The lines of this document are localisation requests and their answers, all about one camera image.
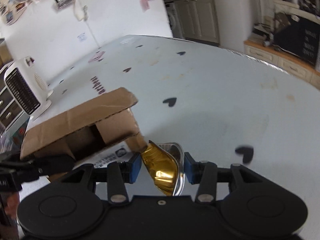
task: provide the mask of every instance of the drawer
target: drawer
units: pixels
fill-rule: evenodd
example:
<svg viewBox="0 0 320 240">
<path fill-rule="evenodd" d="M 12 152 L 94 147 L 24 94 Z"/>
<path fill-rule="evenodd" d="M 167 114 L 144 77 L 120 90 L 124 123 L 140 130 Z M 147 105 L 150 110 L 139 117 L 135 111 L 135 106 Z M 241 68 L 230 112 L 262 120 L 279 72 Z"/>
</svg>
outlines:
<svg viewBox="0 0 320 240">
<path fill-rule="evenodd" d="M 257 49 L 251 46 L 245 46 L 245 53 L 248 56 L 263 60 L 275 66 L 278 64 L 279 57 L 277 55 L 266 52 L 262 49 Z"/>
<path fill-rule="evenodd" d="M 0 95 L 0 113 L 6 108 L 8 104 L 13 100 L 9 90 L 5 89 Z"/>
<path fill-rule="evenodd" d="M 2 72 L 0 73 L 0 91 L 5 87 L 4 84 L 4 73 L 8 69 L 8 67 L 5 67 Z"/>
<path fill-rule="evenodd" d="M 312 73 L 309 70 L 301 67 L 300 65 L 280 57 L 278 62 L 278 67 L 310 83 Z"/>
<path fill-rule="evenodd" d="M 22 109 L 18 106 L 16 101 L 14 101 L 0 116 L 0 121 L 5 127 L 8 127 L 21 112 Z"/>
<path fill-rule="evenodd" d="M 312 74 L 310 84 L 313 85 L 314 87 L 320 89 L 320 76 L 316 74 Z"/>
</svg>

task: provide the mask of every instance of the black sign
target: black sign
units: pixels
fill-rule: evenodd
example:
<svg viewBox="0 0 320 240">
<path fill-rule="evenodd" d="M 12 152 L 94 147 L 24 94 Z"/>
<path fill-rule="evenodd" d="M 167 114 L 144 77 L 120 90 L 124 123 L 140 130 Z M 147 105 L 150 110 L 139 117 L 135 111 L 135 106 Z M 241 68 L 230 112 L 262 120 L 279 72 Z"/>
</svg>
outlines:
<svg viewBox="0 0 320 240">
<path fill-rule="evenodd" d="M 315 65 L 319 49 L 320 25 L 302 17 L 286 16 L 290 25 L 275 34 L 274 44 Z"/>
</svg>

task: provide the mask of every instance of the cardboard flap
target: cardboard flap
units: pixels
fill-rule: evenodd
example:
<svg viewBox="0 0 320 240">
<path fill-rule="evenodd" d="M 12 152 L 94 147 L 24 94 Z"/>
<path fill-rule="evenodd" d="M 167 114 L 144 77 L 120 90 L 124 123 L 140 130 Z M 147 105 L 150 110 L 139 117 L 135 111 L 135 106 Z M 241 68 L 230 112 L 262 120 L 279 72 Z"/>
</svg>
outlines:
<svg viewBox="0 0 320 240">
<path fill-rule="evenodd" d="M 93 125 L 134 106 L 137 98 L 125 88 L 102 94 L 65 111 L 26 132 L 20 158 L 57 141 L 85 126 Z"/>
<path fill-rule="evenodd" d="M 96 122 L 96 127 L 106 145 L 140 132 L 130 109 Z"/>
</svg>

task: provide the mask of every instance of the cabinet door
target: cabinet door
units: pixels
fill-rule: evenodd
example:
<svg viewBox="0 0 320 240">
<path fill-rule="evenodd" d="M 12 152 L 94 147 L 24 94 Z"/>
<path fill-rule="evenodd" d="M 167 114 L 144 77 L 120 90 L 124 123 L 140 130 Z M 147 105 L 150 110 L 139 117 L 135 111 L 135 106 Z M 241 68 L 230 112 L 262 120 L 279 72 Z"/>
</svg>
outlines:
<svg viewBox="0 0 320 240">
<path fill-rule="evenodd" d="M 282 57 L 279 58 L 278 67 L 310 83 L 312 73 L 306 68 Z"/>
<path fill-rule="evenodd" d="M 190 0 L 178 0 L 174 3 L 177 9 L 183 37 L 197 39 L 195 23 L 193 22 L 193 3 Z"/>
<path fill-rule="evenodd" d="M 261 49 L 257 49 L 255 47 L 251 47 L 251 46 L 244 46 L 244 52 L 251 57 L 255 57 L 257 59 L 263 60 L 265 62 L 268 62 L 270 64 L 273 64 L 275 66 L 278 65 L 278 59 L 279 57 L 275 54 L 266 52 L 264 50 Z"/>
<path fill-rule="evenodd" d="M 219 43 L 217 16 L 213 0 L 190 0 L 194 2 L 194 21 L 197 39 Z"/>
</svg>

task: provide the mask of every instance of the wooden countertop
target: wooden countertop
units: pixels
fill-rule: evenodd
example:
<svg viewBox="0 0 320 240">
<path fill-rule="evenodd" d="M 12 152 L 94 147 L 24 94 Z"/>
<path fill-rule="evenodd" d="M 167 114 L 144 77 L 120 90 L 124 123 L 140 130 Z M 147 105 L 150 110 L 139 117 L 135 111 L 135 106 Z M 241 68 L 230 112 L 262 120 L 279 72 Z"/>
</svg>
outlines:
<svg viewBox="0 0 320 240">
<path fill-rule="evenodd" d="M 261 50 L 264 50 L 266 52 L 269 52 L 269 53 L 272 53 L 272 54 L 275 54 L 279 57 L 282 57 L 282 58 L 285 58 L 287 60 L 290 60 L 300 66 L 302 66 L 303 68 L 306 68 L 307 70 L 309 70 L 311 73 L 314 73 L 318 76 L 320 76 L 320 72 L 316 71 L 314 68 L 313 68 L 313 65 L 301 60 L 300 58 L 294 56 L 294 55 L 291 55 L 290 53 L 287 53 L 287 52 L 282 52 L 282 51 L 276 51 L 273 49 L 273 47 L 264 47 L 260 44 L 257 44 L 253 41 L 249 41 L 249 40 L 246 40 L 244 41 L 244 44 L 245 45 L 248 45 L 248 46 L 252 46 L 252 47 L 255 47 L 257 49 L 261 49 Z"/>
</svg>

